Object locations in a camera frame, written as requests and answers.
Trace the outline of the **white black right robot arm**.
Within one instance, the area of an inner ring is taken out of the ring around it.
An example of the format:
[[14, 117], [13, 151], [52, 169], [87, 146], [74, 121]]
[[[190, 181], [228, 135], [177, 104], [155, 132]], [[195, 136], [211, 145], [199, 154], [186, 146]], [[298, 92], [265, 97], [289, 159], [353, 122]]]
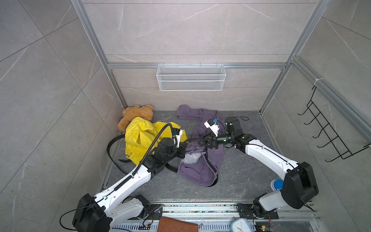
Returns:
[[244, 133], [238, 117], [226, 118], [221, 126], [219, 122], [217, 119], [204, 122], [211, 133], [203, 136], [199, 145], [218, 148], [220, 145], [230, 144], [269, 167], [283, 180], [281, 189], [265, 193], [254, 200], [252, 212], [255, 217], [263, 218], [285, 206], [301, 209], [318, 195], [319, 189], [310, 164], [286, 158], [265, 146], [257, 137]]

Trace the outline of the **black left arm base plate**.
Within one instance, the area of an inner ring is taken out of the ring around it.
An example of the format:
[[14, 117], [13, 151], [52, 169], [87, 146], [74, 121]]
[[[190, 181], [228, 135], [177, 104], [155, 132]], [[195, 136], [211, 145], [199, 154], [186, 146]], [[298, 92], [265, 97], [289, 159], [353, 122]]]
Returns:
[[148, 218], [151, 219], [152, 217], [154, 217], [154, 219], [159, 219], [162, 216], [163, 207], [163, 204], [147, 205], [136, 219], [145, 220]]

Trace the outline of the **yellow trousers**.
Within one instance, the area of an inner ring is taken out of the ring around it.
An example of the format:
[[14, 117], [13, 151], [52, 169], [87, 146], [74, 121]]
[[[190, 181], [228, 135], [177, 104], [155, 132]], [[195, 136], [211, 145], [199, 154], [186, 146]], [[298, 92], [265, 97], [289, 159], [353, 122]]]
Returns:
[[138, 165], [165, 125], [165, 122], [151, 123], [140, 117], [133, 119], [125, 131], [126, 158]]

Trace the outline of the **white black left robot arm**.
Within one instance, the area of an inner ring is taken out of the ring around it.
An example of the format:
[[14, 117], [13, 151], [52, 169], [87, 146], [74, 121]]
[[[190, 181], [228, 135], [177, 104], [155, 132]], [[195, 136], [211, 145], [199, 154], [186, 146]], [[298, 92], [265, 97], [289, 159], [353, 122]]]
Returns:
[[128, 202], [125, 200], [164, 170], [169, 161], [185, 156], [187, 143], [181, 142], [185, 132], [171, 123], [165, 124], [160, 132], [163, 133], [167, 128], [170, 129], [170, 137], [160, 139], [157, 135], [131, 172], [102, 192], [94, 196], [86, 194], [79, 200], [77, 208], [72, 210], [71, 231], [108, 232], [128, 219], [146, 215], [150, 205], [146, 198], [138, 195]]

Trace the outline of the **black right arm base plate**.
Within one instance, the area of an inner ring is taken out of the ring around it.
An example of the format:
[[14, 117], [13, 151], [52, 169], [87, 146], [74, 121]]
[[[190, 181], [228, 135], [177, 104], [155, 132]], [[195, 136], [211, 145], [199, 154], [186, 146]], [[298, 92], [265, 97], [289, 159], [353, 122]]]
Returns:
[[254, 204], [238, 203], [236, 209], [239, 216], [245, 219], [279, 219], [276, 210], [261, 211], [260, 208]]

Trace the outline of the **purple jacket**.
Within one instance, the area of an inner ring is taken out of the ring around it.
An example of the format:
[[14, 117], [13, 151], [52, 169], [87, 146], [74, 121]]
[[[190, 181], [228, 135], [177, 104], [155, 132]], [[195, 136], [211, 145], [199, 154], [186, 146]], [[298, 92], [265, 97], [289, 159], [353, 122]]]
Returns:
[[[191, 139], [202, 138], [212, 132], [204, 125], [208, 120], [217, 119], [217, 125], [220, 127], [219, 132], [225, 132], [225, 121], [216, 110], [194, 109], [188, 105], [181, 105], [178, 107], [176, 113], [180, 119], [194, 119], [198, 121], [198, 124], [193, 129]], [[186, 153], [189, 155], [199, 153], [201, 156], [193, 164], [182, 161], [177, 173], [199, 186], [214, 186], [218, 180], [219, 169], [224, 161], [224, 147], [220, 145], [218, 148], [210, 149], [199, 146], [198, 141], [193, 140], [188, 143]]]

